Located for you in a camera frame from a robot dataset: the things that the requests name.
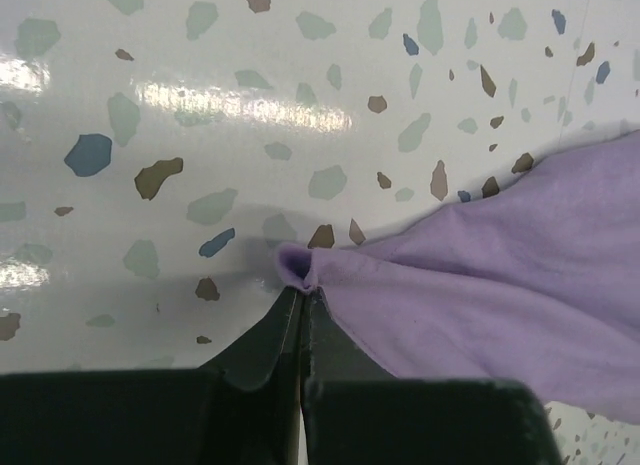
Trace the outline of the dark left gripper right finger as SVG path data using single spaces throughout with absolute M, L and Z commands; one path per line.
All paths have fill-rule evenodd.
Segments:
M 398 379 L 304 301 L 301 386 L 311 464 L 559 464 L 534 394 L 509 380 Z

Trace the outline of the lilac t shirt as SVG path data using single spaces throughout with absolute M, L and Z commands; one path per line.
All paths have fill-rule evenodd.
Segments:
M 544 158 L 499 194 L 354 249 L 284 244 L 283 282 L 402 378 L 508 378 L 639 420 L 639 136 Z

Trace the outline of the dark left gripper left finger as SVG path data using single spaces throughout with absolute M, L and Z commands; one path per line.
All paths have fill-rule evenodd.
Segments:
M 196 368 L 1 378 L 5 464 L 285 464 L 300 293 Z

